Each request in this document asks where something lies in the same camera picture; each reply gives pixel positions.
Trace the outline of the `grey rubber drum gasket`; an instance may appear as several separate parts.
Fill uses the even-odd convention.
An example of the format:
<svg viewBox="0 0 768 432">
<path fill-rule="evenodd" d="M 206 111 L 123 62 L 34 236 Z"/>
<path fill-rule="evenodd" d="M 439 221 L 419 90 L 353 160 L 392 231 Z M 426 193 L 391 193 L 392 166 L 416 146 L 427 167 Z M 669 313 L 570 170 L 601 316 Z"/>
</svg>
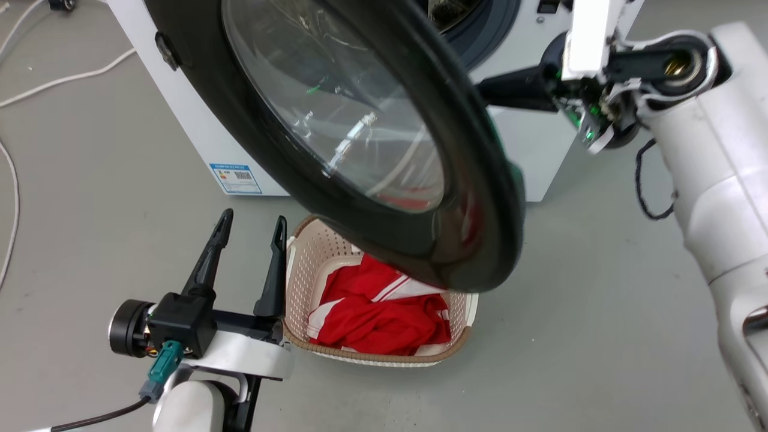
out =
<svg viewBox="0 0 768 432">
<path fill-rule="evenodd" d="M 506 38 L 522 0 L 415 0 L 468 69 Z"/>
</svg>

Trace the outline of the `blue white energy label sticker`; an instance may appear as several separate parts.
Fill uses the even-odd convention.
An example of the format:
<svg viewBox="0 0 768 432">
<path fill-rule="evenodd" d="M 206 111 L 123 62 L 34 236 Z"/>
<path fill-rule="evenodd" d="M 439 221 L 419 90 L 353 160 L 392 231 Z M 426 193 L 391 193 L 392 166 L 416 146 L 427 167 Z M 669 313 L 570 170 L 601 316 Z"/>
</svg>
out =
<svg viewBox="0 0 768 432">
<path fill-rule="evenodd" d="M 258 185 L 248 165 L 211 163 L 209 167 L 225 194 L 262 194 L 261 187 Z"/>
</svg>

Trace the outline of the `red white garment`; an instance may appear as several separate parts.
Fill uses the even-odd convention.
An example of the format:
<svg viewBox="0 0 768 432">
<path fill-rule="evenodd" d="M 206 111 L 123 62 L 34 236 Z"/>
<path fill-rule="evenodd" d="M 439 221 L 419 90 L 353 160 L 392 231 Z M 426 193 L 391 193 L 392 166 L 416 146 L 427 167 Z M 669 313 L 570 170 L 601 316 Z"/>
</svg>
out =
<svg viewBox="0 0 768 432">
<path fill-rule="evenodd" d="M 415 356 L 452 341 L 442 293 L 363 254 L 327 276 L 305 333 L 311 343 L 332 349 Z"/>
</svg>

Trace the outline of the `white front-load washing machine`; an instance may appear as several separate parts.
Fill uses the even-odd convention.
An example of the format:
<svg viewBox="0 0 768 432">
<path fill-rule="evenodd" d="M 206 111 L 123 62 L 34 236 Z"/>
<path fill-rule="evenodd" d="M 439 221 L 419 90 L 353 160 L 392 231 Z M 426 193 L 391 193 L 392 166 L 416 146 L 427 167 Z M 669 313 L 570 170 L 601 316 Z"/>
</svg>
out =
<svg viewBox="0 0 768 432">
<path fill-rule="evenodd" d="M 285 189 L 242 150 L 187 78 L 181 72 L 172 71 L 162 60 L 154 41 L 157 29 L 146 10 L 145 0 L 102 1 L 109 5 L 208 172 L 214 177 L 211 163 L 248 165 L 262 194 L 242 196 L 285 196 Z M 547 44 L 568 30 L 571 21 L 565 6 L 554 5 L 554 0 L 522 0 L 515 24 L 504 41 L 480 65 L 469 69 L 470 76 L 480 81 L 537 63 Z M 489 113 L 496 122 L 507 155 L 526 176 L 527 200 L 540 202 L 573 143 L 574 127 L 562 116 L 532 110 L 491 107 Z"/>
</svg>

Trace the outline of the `black round glass washer door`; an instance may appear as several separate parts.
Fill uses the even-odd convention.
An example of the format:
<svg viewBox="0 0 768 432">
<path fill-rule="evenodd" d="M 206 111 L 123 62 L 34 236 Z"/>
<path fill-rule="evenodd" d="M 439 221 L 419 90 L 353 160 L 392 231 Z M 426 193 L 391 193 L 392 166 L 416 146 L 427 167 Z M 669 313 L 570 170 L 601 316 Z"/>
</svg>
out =
<svg viewBox="0 0 768 432">
<path fill-rule="evenodd" d="M 524 184 L 416 0 L 143 0 L 131 32 L 197 152 L 452 292 L 502 285 Z"/>
</svg>

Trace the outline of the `beige perforated laundry basket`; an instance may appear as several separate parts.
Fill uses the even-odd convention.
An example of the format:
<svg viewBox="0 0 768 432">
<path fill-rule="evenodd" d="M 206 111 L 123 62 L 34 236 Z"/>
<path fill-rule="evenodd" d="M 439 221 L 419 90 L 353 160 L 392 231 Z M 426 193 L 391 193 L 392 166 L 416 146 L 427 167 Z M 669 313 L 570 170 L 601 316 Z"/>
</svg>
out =
<svg viewBox="0 0 768 432">
<path fill-rule="evenodd" d="M 316 216 L 300 223 L 286 244 L 286 293 L 284 336 L 299 349 L 332 360 L 357 365 L 389 368 L 421 368 L 434 366 L 455 355 L 469 340 L 475 320 L 477 293 L 444 293 L 449 306 L 452 339 L 449 343 L 426 347 L 415 356 L 384 356 L 356 353 L 310 342 L 310 312 L 319 306 L 325 281 L 332 271 L 343 265 L 357 265 L 362 251 Z"/>
</svg>

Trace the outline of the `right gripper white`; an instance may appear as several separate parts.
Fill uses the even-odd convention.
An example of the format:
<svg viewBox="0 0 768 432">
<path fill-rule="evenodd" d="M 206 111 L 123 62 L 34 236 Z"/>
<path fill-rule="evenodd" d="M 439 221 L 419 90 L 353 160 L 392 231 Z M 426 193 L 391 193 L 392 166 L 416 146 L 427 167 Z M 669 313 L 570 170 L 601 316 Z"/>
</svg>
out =
<svg viewBox="0 0 768 432">
<path fill-rule="evenodd" d="M 614 82 L 607 76 L 612 53 L 620 51 L 641 0 L 560 0 L 571 27 L 549 44 L 539 66 L 486 77 L 477 91 L 488 106 L 557 112 L 577 129 L 576 141 L 590 153 L 633 139 L 637 127 L 620 119 L 620 102 L 608 102 Z"/>
</svg>

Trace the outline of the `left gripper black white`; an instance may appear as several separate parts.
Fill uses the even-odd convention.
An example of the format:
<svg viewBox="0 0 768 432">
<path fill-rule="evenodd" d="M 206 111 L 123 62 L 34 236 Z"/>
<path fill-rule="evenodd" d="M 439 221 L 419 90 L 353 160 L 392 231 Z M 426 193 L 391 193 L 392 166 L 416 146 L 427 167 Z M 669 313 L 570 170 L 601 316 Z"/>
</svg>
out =
<svg viewBox="0 0 768 432">
<path fill-rule="evenodd" d="M 129 299 L 118 307 L 108 328 L 110 349 L 142 358 L 175 341 L 184 348 L 185 364 L 210 371 L 284 380 L 293 366 L 290 350 L 280 344 L 285 315 L 285 216 L 279 216 L 271 239 L 271 262 L 253 314 L 217 311 L 214 290 L 221 252 L 228 245 L 234 210 L 225 209 L 197 260 L 182 294 L 167 293 L 158 304 Z"/>
</svg>

